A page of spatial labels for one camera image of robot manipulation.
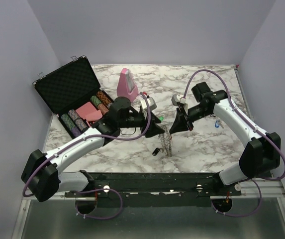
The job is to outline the blue tag key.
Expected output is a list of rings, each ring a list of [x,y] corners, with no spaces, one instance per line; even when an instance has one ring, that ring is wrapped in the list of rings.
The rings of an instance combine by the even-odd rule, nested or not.
[[[222,123],[222,121],[221,120],[219,120],[219,119],[217,119],[216,121],[215,121],[215,128],[222,128],[222,129],[224,129],[224,126],[223,126],[223,123]]]

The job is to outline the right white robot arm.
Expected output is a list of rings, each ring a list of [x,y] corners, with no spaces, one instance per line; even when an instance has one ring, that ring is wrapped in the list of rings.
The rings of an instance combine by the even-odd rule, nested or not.
[[[177,113],[170,134],[192,131],[193,122],[214,115],[235,133],[244,146],[238,163],[215,173],[212,182],[215,194],[223,195],[229,191],[231,184],[261,176],[279,167],[281,138],[277,133],[268,133],[255,125],[229,100],[224,90],[213,92],[207,83],[202,82],[191,91],[198,103],[191,108],[182,95],[172,96]]]

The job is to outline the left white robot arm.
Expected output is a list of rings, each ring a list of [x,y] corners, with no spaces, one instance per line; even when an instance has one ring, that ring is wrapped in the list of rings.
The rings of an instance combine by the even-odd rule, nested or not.
[[[84,170],[68,173],[64,170],[87,153],[101,148],[112,140],[120,140],[121,128],[139,128],[140,136],[153,137],[164,133],[160,121],[152,114],[156,108],[152,97],[142,95],[140,111],[131,106],[126,97],[118,97],[111,104],[107,114],[96,121],[92,127],[70,142],[50,150],[32,152],[23,170],[24,182],[22,195],[35,196],[44,202],[57,192],[76,192],[83,197],[89,196],[95,181]]]

